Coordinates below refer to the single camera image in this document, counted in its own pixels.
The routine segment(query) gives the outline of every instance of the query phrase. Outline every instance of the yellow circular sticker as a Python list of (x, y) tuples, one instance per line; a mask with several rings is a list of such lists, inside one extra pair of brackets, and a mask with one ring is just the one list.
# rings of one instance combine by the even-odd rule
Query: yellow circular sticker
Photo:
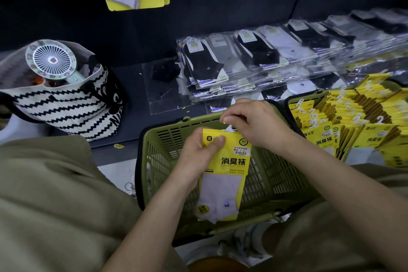
[(207, 214), (209, 211), (210, 211), (210, 208), (207, 207), (206, 205), (199, 205), (199, 206), (196, 208), (196, 212), (197, 212), (198, 214), (201, 214), (201, 215)]

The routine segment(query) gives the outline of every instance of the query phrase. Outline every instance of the right hand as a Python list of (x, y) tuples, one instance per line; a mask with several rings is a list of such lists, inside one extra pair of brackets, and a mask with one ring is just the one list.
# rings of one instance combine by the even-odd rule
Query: right hand
[(296, 139), (301, 138), (278, 117), (266, 101), (240, 98), (224, 111), (220, 122), (235, 127), (251, 144), (280, 156)]

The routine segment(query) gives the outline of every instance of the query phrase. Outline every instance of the finger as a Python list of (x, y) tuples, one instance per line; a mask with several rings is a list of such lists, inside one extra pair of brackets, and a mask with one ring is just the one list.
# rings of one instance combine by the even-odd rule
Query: finger
[(218, 136), (210, 144), (202, 149), (204, 153), (211, 159), (225, 145), (225, 136)]
[(252, 99), (249, 98), (239, 98), (235, 103), (243, 103), (243, 102), (252, 102)]
[(224, 122), (232, 125), (241, 133), (245, 130), (245, 127), (248, 126), (247, 122), (237, 115), (229, 115), (224, 117)]
[(222, 113), (222, 115), (220, 117), (220, 122), (224, 123), (224, 118), (226, 116), (230, 116), (230, 115), (244, 115), (244, 116), (246, 116), (247, 105), (248, 104), (246, 102), (233, 104), (228, 109), (226, 109), (224, 111), (224, 113)]

